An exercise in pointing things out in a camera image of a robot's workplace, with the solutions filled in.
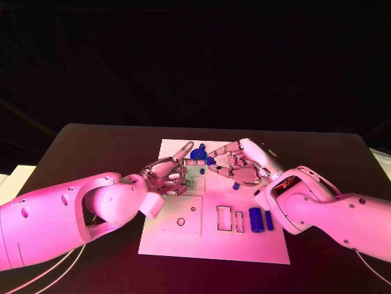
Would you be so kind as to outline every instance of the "black curtain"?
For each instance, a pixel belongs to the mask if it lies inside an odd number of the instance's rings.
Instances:
[[[0,172],[66,123],[350,132],[391,152],[391,13],[252,7],[0,3]]]

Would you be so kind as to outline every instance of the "table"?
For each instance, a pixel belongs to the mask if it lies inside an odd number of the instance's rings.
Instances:
[[[252,138],[277,152],[285,167],[308,166],[341,193],[391,200],[391,182],[357,135],[82,124],[62,129],[22,194],[102,172],[122,176],[137,172],[157,158],[163,138]],[[45,293],[391,293],[391,286],[372,274],[354,252],[314,227],[295,236],[284,233],[291,265],[277,265],[138,255],[143,222],[138,213],[120,230],[86,245],[75,267]],[[391,264],[370,257],[366,260],[391,280]],[[55,262],[1,272],[0,293]],[[65,263],[17,293],[42,289],[71,261]]]

